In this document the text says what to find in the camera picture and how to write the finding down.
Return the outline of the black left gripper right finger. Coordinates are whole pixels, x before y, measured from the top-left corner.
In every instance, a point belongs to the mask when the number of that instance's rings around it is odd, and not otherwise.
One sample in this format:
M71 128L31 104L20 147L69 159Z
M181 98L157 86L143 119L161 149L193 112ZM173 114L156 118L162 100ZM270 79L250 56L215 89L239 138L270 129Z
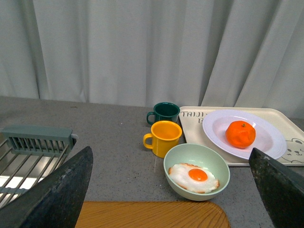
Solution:
M304 178L257 148L249 165L261 200L276 228L304 226Z

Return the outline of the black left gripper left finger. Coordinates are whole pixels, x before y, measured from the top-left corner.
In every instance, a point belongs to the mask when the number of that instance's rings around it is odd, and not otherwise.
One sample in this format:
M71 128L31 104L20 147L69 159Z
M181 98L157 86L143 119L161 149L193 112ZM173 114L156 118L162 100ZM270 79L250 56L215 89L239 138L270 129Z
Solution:
M93 167L87 146L24 194L0 209L2 228L75 227Z

